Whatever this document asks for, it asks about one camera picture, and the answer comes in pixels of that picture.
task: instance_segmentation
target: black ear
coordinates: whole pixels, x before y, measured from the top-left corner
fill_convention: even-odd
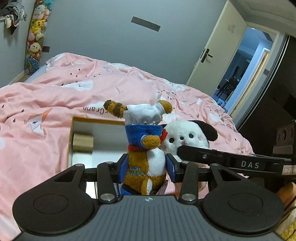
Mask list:
[[[212,127],[210,124],[205,123],[200,120],[190,120],[196,124],[199,125],[202,132],[204,133],[205,137],[208,139],[208,141],[215,141],[218,138],[218,133],[214,127]]]

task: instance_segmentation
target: bed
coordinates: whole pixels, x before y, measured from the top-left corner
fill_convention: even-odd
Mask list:
[[[95,111],[103,108],[107,99],[123,104],[168,100],[173,113],[164,115],[162,123],[202,120],[218,132],[218,139],[210,148],[253,153],[231,117],[199,90],[125,64],[59,54],[25,83],[0,89],[1,241],[11,240],[20,232],[12,216],[14,200],[67,168],[72,116],[115,119],[109,113]]]

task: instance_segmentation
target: red scarf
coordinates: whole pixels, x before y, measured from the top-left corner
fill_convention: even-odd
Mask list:
[[[160,136],[160,143],[162,143],[165,140],[167,135],[168,135],[168,133],[166,132],[165,129],[163,129],[161,132],[161,136]],[[142,149],[138,146],[128,145],[128,151],[145,152],[145,151],[147,151],[147,149]]]

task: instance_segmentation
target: dark wardrobe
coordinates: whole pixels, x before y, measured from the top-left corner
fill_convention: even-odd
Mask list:
[[[286,52],[261,101],[240,128],[255,154],[271,156],[276,129],[296,119],[296,38]]]

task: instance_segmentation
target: camera lens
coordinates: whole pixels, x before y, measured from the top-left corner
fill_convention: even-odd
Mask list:
[[[286,138],[287,138],[287,130],[286,129],[283,130],[283,133],[281,135],[281,138],[282,138],[283,141],[286,140]]]
[[[291,129],[290,129],[290,138],[292,138],[293,136],[294,136],[294,128],[291,127]]]
[[[278,133],[276,134],[276,142],[279,141],[280,137],[281,137],[281,134],[278,132]]]

